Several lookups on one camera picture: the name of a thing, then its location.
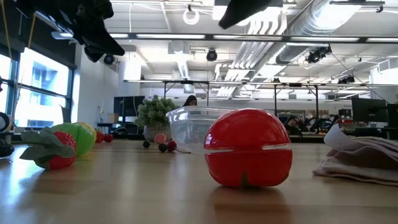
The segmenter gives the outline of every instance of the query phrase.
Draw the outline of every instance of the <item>speaker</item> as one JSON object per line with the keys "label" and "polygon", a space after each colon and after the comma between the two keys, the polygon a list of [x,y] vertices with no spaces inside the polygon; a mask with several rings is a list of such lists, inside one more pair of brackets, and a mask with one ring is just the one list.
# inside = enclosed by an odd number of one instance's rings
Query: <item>speaker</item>
{"label": "speaker", "polygon": [[106,65],[113,65],[115,62],[116,62],[116,59],[113,55],[109,55],[109,54],[105,55],[104,63]]}
{"label": "speaker", "polygon": [[207,61],[214,62],[217,60],[217,53],[215,49],[210,49],[206,56]]}

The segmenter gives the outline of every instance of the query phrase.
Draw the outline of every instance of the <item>potted plant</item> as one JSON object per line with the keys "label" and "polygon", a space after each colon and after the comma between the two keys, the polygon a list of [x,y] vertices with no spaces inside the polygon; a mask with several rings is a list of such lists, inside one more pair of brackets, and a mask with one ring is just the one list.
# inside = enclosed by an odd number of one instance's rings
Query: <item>potted plant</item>
{"label": "potted plant", "polygon": [[157,95],[150,100],[144,100],[138,106],[136,124],[144,127],[144,136],[147,141],[154,142],[156,134],[163,133],[169,140],[171,138],[170,124],[166,113],[179,108],[171,99],[159,99]]}

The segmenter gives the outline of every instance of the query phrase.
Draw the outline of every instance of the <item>clear plastic container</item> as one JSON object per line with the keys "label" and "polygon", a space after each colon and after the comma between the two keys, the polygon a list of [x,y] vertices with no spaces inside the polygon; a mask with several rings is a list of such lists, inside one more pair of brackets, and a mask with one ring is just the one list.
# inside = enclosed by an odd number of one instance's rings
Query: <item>clear plastic container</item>
{"label": "clear plastic container", "polygon": [[166,114],[172,139],[182,151],[204,153],[203,142],[210,126],[232,108],[184,106]]}

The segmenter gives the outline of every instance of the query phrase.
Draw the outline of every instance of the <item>wooden table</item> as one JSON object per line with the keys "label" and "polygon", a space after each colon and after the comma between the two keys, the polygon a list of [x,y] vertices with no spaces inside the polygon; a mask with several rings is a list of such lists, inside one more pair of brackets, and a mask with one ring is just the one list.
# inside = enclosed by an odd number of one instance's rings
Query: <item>wooden table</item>
{"label": "wooden table", "polygon": [[290,177],[269,189],[220,187],[203,155],[161,154],[140,141],[98,144],[73,167],[0,160],[1,224],[398,223],[398,188],[314,177],[328,151],[294,144]]}

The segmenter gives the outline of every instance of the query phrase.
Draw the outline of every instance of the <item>white cloth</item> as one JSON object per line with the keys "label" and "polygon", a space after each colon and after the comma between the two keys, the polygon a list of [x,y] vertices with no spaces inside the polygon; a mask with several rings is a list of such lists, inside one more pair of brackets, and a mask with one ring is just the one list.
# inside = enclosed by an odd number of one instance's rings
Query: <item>white cloth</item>
{"label": "white cloth", "polygon": [[398,186],[398,143],[382,138],[349,138],[334,125],[325,136],[332,150],[315,175]]}

